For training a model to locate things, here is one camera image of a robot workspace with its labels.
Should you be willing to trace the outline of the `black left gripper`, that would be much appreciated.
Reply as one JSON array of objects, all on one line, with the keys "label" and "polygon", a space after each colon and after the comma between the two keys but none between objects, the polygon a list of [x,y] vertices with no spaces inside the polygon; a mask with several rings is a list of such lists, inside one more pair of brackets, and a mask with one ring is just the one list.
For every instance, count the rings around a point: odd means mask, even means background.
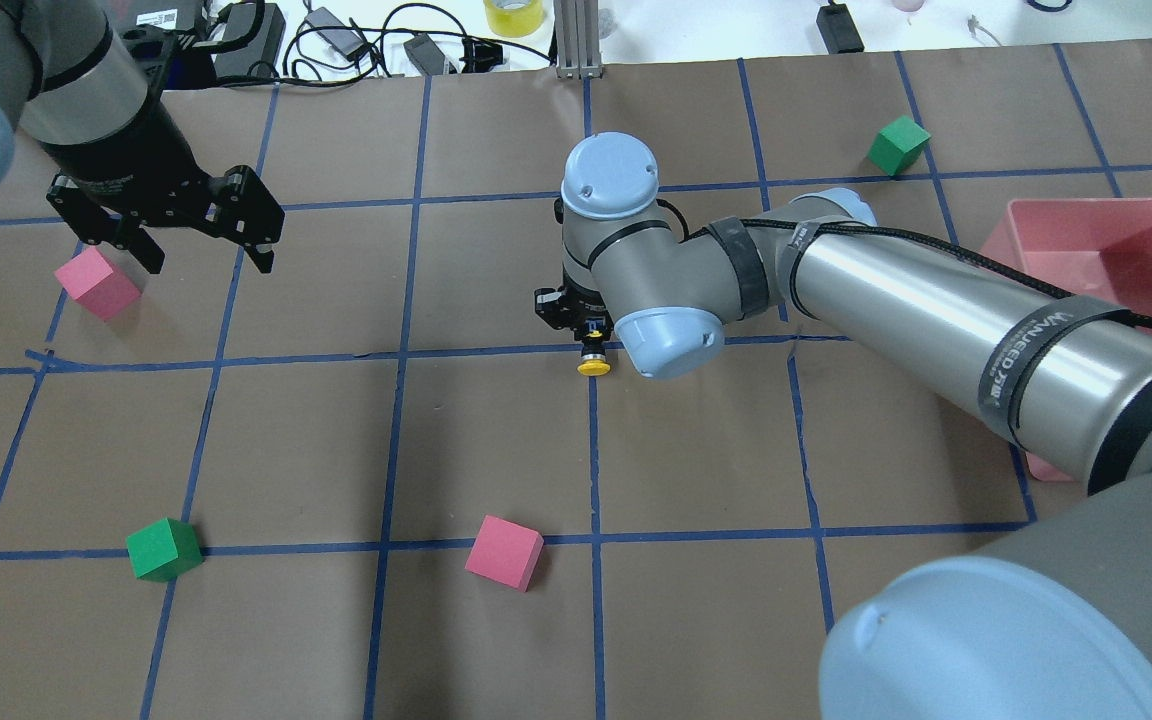
[{"label": "black left gripper", "polygon": [[273,272],[285,209],[250,165],[202,168],[160,103],[100,141],[45,143],[44,151],[58,165],[47,200],[83,243],[109,243],[156,275],[164,251],[146,228],[192,228],[236,243],[257,272]]}]

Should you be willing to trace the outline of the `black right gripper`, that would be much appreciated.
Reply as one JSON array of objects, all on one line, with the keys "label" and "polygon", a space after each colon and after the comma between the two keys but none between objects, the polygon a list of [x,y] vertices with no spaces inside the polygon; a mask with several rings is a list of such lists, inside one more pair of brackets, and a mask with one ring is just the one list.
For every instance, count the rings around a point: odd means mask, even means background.
[{"label": "black right gripper", "polygon": [[532,310],[550,328],[570,331],[573,340],[582,346],[602,346],[614,329],[602,295],[573,281],[567,273],[558,287],[541,287],[532,293]]}]

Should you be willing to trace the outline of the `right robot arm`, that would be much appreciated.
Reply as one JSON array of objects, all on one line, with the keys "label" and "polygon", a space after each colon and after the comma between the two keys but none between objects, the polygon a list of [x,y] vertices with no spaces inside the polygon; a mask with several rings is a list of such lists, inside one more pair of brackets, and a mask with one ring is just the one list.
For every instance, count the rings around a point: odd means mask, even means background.
[{"label": "right robot arm", "polygon": [[850,190],[681,240],[623,132],[573,147],[556,218],[563,282],[536,313],[584,343],[616,334],[641,376],[692,372],[723,325],[795,306],[1087,491],[847,612],[824,719],[1152,719],[1152,318],[884,228]]}]

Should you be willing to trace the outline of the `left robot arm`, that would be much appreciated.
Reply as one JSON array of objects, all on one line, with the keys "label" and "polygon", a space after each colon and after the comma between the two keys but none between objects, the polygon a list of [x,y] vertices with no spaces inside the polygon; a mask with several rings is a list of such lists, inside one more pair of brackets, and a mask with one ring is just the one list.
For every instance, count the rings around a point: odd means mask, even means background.
[{"label": "left robot arm", "polygon": [[270,273],[285,210],[247,165],[200,169],[161,100],[179,59],[227,50],[118,29],[99,1],[0,1],[0,183],[26,132],[58,165],[46,200],[83,243],[156,274],[164,252],[147,228],[192,228]]}]

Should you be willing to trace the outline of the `pink cube near left arm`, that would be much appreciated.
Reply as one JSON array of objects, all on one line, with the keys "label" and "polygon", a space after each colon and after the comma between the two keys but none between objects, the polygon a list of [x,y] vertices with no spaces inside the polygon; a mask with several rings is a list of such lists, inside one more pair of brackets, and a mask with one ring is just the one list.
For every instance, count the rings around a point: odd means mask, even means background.
[{"label": "pink cube near left arm", "polygon": [[123,314],[141,301],[141,286],[96,247],[83,247],[54,274],[70,300],[103,323]]}]

